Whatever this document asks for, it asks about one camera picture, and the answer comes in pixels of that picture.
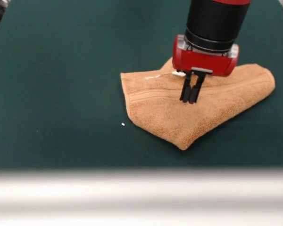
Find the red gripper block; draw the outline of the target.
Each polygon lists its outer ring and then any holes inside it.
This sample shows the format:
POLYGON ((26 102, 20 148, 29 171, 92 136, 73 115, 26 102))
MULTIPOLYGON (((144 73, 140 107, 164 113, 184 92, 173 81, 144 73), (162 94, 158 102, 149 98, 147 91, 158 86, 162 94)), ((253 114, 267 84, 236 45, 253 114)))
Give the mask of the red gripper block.
POLYGON ((190 104, 197 103, 205 73, 195 73, 196 83, 191 87, 191 71, 202 71, 219 77, 229 76, 239 59, 239 46, 233 44, 225 53, 210 53, 192 48, 184 35, 177 35, 173 44, 172 64, 176 70, 185 72, 185 80, 180 101, 190 104))

